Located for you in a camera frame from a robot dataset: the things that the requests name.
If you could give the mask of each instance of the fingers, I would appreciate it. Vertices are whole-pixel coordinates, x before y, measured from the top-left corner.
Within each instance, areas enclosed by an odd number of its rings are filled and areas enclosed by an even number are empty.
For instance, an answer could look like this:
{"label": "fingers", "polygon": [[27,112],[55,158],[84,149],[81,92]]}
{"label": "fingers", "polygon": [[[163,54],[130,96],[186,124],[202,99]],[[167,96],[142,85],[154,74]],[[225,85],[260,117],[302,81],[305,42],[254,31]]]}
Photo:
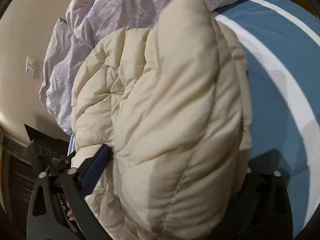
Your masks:
{"label": "fingers", "polygon": [[68,217],[72,217],[72,216],[73,216],[73,212],[72,212],[71,209],[68,211],[67,216],[68,216]]}
{"label": "fingers", "polygon": [[70,218],[69,218],[69,221],[76,221],[76,218],[75,218],[75,216],[73,215],[72,210],[69,210],[69,211],[68,211],[67,216],[70,217]]}

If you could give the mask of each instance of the white stripe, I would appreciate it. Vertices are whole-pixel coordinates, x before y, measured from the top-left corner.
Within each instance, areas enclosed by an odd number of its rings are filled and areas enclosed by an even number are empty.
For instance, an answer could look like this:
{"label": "white stripe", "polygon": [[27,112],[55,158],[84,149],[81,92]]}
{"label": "white stripe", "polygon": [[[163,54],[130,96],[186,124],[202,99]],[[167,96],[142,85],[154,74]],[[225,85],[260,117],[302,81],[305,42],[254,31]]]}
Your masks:
{"label": "white stripe", "polygon": [[71,134],[71,138],[70,138],[70,142],[69,142],[69,148],[68,148],[68,155],[70,155],[75,148],[75,137],[73,135],[73,133]]}
{"label": "white stripe", "polygon": [[73,136],[73,139],[72,139],[72,152],[74,152],[75,150],[76,150],[75,136]]}
{"label": "white stripe", "polygon": [[286,10],[283,10],[282,8],[280,8],[279,6],[276,6],[273,3],[269,3],[265,0],[250,0],[252,2],[258,3],[266,8],[269,8],[271,10],[274,10],[275,12],[277,12],[278,14],[280,14],[281,16],[285,17],[286,19],[288,19],[290,22],[294,23],[295,25],[297,25],[301,30],[303,30],[316,44],[318,44],[318,46],[320,46],[320,37],[318,36],[318,34],[316,34],[311,28],[309,28],[308,25],[306,25],[303,21],[301,21],[299,18],[293,16],[292,14],[290,14],[289,12],[287,12]]}
{"label": "white stripe", "polygon": [[[319,124],[297,81],[269,48],[254,35],[224,15],[219,15],[216,19],[236,32],[239,41],[254,55],[266,70],[292,113],[292,117],[304,143],[308,166],[311,166],[313,163],[318,163],[320,149]],[[315,211],[314,205],[319,195],[319,178],[317,176],[310,176],[309,203],[305,223],[307,223],[313,215]]]}

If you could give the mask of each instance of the bed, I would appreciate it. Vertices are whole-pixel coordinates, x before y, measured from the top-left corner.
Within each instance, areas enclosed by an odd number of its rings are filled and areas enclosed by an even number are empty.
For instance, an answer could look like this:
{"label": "bed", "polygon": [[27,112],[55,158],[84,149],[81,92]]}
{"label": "bed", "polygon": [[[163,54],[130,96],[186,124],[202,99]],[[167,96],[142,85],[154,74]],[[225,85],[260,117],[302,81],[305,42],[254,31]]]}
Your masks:
{"label": "bed", "polygon": [[249,167],[286,179],[296,237],[320,203],[320,21],[289,0],[241,0],[212,15],[237,33],[248,59]]}

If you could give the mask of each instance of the wrinkled sheet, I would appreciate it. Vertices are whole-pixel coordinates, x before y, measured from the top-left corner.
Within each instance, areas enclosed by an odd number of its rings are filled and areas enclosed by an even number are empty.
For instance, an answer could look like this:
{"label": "wrinkled sheet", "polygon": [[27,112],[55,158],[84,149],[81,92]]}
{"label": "wrinkled sheet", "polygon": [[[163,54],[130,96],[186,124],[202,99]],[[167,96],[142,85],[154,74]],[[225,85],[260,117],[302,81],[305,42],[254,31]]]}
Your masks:
{"label": "wrinkled sheet", "polygon": [[[238,0],[204,0],[213,11]],[[109,33],[125,26],[152,27],[170,0],[72,0],[66,20],[59,19],[44,60],[40,100],[68,134],[71,89],[91,50]]]}

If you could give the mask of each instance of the fabric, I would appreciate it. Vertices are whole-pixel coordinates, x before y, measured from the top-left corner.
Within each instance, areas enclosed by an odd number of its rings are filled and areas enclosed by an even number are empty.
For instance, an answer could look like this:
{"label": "fabric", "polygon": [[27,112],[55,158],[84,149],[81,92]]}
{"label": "fabric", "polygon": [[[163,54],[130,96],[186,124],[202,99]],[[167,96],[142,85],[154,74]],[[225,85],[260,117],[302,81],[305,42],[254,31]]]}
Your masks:
{"label": "fabric", "polygon": [[72,89],[77,154],[114,150],[87,203],[114,239],[199,239],[244,181],[252,112],[236,35],[203,0],[105,37]]}
{"label": "fabric", "polygon": [[248,59],[249,166],[286,178],[297,236],[320,203],[320,22],[289,0],[241,0],[217,12]]}
{"label": "fabric", "polygon": [[[213,11],[238,0],[204,1],[209,10]],[[72,0],[66,12],[66,22],[74,37],[71,39],[66,36],[66,27],[57,23],[45,58],[45,81],[40,90],[41,102],[66,133],[72,132],[70,105],[73,79],[89,52],[106,35],[125,26],[153,27],[160,12],[169,2],[170,0]]]}

